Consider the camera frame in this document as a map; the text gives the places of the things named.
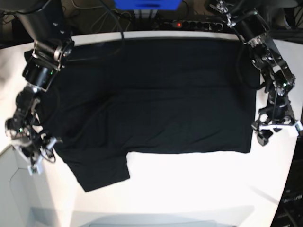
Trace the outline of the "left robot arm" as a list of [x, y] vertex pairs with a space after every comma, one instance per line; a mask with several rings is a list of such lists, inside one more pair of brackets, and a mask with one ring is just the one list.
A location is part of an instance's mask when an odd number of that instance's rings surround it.
[[288, 94], [295, 86], [295, 75], [281, 56], [265, 19], [254, 6], [245, 6], [243, 0], [235, 4], [216, 1], [220, 19], [242, 42], [241, 53], [248, 49], [253, 66], [260, 71], [264, 82], [251, 89], [264, 89], [267, 105], [259, 109], [258, 119], [251, 125], [258, 143], [265, 146], [275, 132], [287, 130], [298, 137], [303, 126], [294, 116]]

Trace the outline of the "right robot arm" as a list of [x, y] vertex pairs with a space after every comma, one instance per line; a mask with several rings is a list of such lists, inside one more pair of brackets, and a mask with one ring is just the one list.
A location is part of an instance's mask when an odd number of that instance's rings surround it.
[[74, 41], [59, 0], [2, 0], [0, 8], [15, 14], [34, 40], [32, 55], [22, 74], [27, 84], [16, 97], [16, 109], [5, 122], [5, 133], [28, 163], [29, 173], [40, 174], [42, 160], [54, 157], [53, 147], [58, 139], [36, 132], [36, 106], [66, 64]]

